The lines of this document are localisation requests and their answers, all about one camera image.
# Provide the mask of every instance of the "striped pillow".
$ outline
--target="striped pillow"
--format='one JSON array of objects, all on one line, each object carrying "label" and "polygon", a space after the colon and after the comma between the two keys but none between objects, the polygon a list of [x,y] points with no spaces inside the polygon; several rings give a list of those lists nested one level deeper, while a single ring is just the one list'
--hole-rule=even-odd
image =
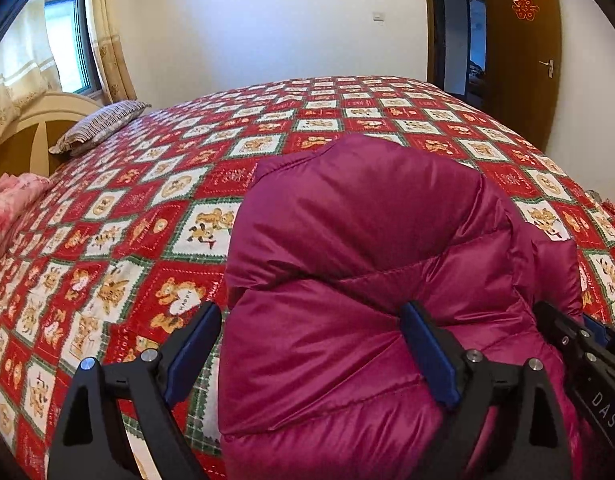
[{"label": "striped pillow", "polygon": [[120,101],[101,108],[72,126],[56,145],[49,149],[49,152],[58,155],[74,150],[94,137],[107,138],[138,117],[149,106],[141,101]]}]

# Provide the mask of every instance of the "red paper decoration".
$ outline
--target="red paper decoration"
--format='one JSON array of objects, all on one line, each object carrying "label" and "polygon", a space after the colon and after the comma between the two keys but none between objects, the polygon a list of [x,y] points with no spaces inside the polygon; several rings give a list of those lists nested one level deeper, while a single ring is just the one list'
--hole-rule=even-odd
[{"label": "red paper decoration", "polygon": [[532,0],[514,0],[511,7],[520,20],[528,20],[529,22],[534,21],[540,10],[540,7],[534,5]]}]

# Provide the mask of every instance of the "wooden door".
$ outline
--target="wooden door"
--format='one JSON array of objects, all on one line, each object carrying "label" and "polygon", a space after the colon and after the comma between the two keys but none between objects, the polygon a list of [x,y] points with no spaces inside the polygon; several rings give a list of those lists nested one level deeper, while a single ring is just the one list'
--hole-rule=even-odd
[{"label": "wooden door", "polygon": [[558,0],[486,0],[483,111],[545,150],[558,98]]}]

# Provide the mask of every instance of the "floral pink bedding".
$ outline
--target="floral pink bedding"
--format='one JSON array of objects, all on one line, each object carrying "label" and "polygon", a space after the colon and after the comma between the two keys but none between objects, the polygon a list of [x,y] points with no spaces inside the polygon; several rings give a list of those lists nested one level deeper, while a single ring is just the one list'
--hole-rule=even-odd
[{"label": "floral pink bedding", "polygon": [[51,186],[49,179],[30,173],[0,178],[0,257],[14,223]]}]

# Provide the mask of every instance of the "door handle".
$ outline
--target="door handle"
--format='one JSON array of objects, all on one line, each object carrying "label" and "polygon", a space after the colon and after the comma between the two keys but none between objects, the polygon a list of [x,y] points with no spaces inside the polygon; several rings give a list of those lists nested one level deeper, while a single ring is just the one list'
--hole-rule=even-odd
[{"label": "door handle", "polygon": [[547,72],[547,76],[550,79],[552,79],[554,77],[554,60],[550,59],[549,62],[539,61],[539,63],[549,67],[549,71]]}]

